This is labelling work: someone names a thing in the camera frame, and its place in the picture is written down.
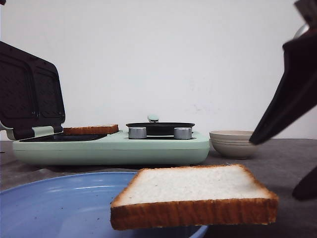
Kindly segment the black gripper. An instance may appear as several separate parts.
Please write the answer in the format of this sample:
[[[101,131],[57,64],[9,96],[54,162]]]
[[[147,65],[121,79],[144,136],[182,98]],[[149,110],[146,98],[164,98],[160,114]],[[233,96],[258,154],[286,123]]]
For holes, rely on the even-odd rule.
[[[294,2],[296,10],[304,20],[305,24],[295,33],[293,40],[307,37],[317,37],[317,1],[316,0],[296,0]]]

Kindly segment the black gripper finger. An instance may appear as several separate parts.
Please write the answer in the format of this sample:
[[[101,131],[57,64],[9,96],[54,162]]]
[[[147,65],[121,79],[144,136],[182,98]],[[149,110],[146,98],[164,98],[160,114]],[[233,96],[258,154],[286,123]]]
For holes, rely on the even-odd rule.
[[[315,199],[317,197],[317,168],[312,169],[295,186],[292,196],[300,201]]]
[[[255,145],[276,136],[317,105],[317,32],[288,41],[283,50],[284,73],[250,138]]]

